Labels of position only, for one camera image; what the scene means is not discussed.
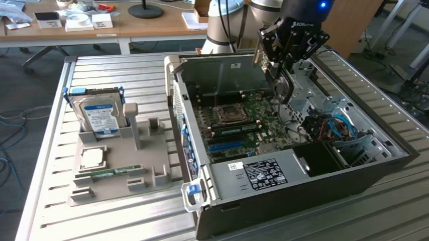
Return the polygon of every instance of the hard drive label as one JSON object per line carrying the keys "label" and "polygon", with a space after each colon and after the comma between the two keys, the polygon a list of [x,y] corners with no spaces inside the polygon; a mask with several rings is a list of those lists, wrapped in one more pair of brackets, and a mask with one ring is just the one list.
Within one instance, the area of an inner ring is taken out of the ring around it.
{"label": "hard drive label", "polygon": [[253,190],[287,183],[284,174],[273,158],[244,164],[243,167]]}
{"label": "hard drive label", "polygon": [[117,132],[118,125],[116,117],[110,114],[113,112],[110,104],[89,105],[84,109],[94,133],[110,134]]}

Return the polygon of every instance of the paper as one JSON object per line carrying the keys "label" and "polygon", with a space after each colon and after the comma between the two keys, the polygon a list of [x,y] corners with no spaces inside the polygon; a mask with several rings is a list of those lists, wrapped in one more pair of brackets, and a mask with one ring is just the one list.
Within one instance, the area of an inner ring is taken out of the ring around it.
{"label": "paper", "polygon": [[7,24],[6,25],[6,28],[7,29],[21,29],[21,28],[25,28],[25,27],[29,27],[29,23],[24,23],[24,24]]}
{"label": "paper", "polygon": [[185,23],[185,26],[191,30],[203,30],[207,29],[208,24],[200,24],[196,22],[193,13],[181,13],[181,17]]}

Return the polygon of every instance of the black stand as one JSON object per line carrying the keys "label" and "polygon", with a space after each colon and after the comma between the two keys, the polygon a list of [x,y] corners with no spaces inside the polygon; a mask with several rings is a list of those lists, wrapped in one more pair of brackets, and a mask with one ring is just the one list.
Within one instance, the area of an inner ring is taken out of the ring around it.
{"label": "black stand", "polygon": [[128,8],[128,13],[138,19],[153,19],[162,15],[162,10],[153,5],[145,5],[145,0],[141,0],[140,5]]}

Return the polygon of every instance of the office chair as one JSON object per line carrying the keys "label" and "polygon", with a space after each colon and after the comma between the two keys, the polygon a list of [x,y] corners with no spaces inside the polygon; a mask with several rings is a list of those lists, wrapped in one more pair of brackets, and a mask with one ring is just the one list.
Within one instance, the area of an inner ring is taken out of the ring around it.
{"label": "office chair", "polygon": [[[100,45],[93,44],[92,48],[96,50],[101,50]],[[57,50],[64,56],[69,56],[69,54],[65,52],[65,50],[61,48],[61,46],[45,46],[26,61],[24,64],[21,64],[24,68],[24,73],[28,75],[32,75],[34,73],[34,70],[29,68],[28,66],[38,60],[46,53],[50,52],[50,50]],[[29,53],[28,48],[19,48],[21,53]]]}

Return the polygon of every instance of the floor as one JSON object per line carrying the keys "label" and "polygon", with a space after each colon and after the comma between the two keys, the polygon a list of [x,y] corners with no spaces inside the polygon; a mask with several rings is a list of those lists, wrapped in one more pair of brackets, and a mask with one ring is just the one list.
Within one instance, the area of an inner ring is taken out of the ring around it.
{"label": "floor", "polygon": [[[372,23],[368,26],[368,34],[375,33],[380,26],[380,18],[374,18]],[[390,32],[387,31],[383,39],[388,37]],[[398,42],[394,50],[396,55],[387,56],[383,60],[386,64],[396,64],[403,69],[407,69],[408,63],[415,58],[424,45],[429,43],[429,36],[414,29],[408,29],[403,38]],[[132,53],[144,52],[171,52],[171,51],[189,51],[195,47],[200,47],[203,40],[192,41],[164,41],[164,42],[146,42],[134,44]],[[69,46],[64,47],[65,51],[70,55],[77,56],[93,56],[93,55],[114,55],[118,54],[118,46],[116,44],[101,44],[101,51],[92,48],[92,45]],[[40,48],[29,48],[32,53],[36,53]],[[64,56],[53,51],[42,57],[32,68],[36,70],[34,76],[28,76],[22,73],[19,64],[29,57],[29,54],[18,52],[17,48],[10,48],[5,56],[0,57],[0,113],[9,110],[24,110],[36,106],[49,105],[52,103],[54,90],[57,87],[57,80],[61,73]],[[351,55],[348,57],[350,63],[363,73],[363,75],[371,74],[368,78],[378,83],[386,83],[392,79],[398,80],[398,77],[391,75],[388,70],[376,71],[382,68],[382,65],[367,60],[362,55]],[[423,78],[429,78],[429,70],[423,73]],[[33,114],[33,116],[41,116],[48,113],[48,110],[41,110]],[[423,114],[416,115],[422,123],[429,123]],[[26,190],[30,184],[30,178],[33,168],[38,155],[38,148],[41,145],[42,135],[45,131],[46,118],[40,120],[32,120],[26,122],[26,136],[25,138],[10,148],[6,149],[10,161],[14,164],[17,174],[22,184],[22,196],[18,202],[17,199],[17,185],[13,176],[9,177],[7,182],[0,188],[0,210],[11,209],[3,215],[0,215],[0,240],[13,240],[21,216],[21,210],[24,207]],[[22,119],[7,120],[10,124],[21,124]],[[0,125],[0,140],[2,141],[18,128]],[[3,180],[6,171],[0,172],[0,181]]]}

